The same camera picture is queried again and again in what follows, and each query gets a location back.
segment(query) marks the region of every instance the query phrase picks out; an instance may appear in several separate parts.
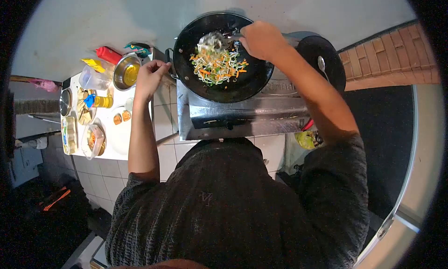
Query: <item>red squeeze bottle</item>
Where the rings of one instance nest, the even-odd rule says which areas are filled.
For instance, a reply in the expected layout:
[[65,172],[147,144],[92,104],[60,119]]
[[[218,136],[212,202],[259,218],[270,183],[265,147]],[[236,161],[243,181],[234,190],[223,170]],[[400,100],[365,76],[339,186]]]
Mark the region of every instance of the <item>red squeeze bottle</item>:
[[96,49],[96,56],[114,65],[117,65],[117,63],[120,61],[122,57],[122,55],[111,50],[108,47],[100,47]]

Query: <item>brick wall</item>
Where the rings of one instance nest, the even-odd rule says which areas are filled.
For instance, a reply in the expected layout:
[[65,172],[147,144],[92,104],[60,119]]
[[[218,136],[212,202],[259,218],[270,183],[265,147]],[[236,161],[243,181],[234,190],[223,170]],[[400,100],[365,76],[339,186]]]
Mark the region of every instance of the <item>brick wall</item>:
[[345,91],[437,84],[440,77],[422,27],[413,24],[339,53]]

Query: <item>stir-fried vegetables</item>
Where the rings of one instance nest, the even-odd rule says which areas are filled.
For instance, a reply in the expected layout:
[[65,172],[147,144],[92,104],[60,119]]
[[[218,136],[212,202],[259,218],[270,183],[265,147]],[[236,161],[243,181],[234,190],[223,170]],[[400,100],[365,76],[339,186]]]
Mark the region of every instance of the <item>stir-fried vegetables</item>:
[[247,72],[244,70],[244,67],[249,65],[246,59],[237,62],[237,57],[240,55],[238,48],[230,52],[196,48],[196,52],[197,55],[190,55],[191,63],[195,66],[194,73],[210,86],[222,84],[224,81],[229,82],[231,77],[238,77],[241,72]]

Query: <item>wok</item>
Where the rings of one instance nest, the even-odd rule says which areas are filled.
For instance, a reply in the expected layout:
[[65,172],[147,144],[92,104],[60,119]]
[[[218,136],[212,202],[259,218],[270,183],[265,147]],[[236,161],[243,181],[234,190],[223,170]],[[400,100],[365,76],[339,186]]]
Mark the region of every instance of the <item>wok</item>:
[[[177,37],[173,49],[173,67],[177,78],[193,93],[200,97],[218,103],[235,103],[250,98],[261,91],[266,85],[274,70],[274,65],[250,56],[241,45],[238,49],[240,56],[238,62],[244,59],[249,63],[246,73],[240,73],[236,82],[234,76],[230,82],[224,81],[220,85],[207,86],[194,72],[190,55],[196,54],[199,39],[210,32],[239,33],[244,26],[253,23],[245,17],[232,13],[212,13],[197,18],[187,25]],[[169,60],[169,50],[165,55]]]

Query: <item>stainless steel stove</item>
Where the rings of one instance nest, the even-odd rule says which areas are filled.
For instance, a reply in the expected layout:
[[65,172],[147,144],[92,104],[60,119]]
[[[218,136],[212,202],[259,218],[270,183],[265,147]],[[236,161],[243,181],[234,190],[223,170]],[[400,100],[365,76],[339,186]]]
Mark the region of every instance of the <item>stainless steel stove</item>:
[[[295,32],[300,39],[317,35]],[[310,115],[305,101],[277,68],[254,97],[238,103],[215,103],[191,92],[177,80],[177,114],[181,140],[235,138],[299,132]]]

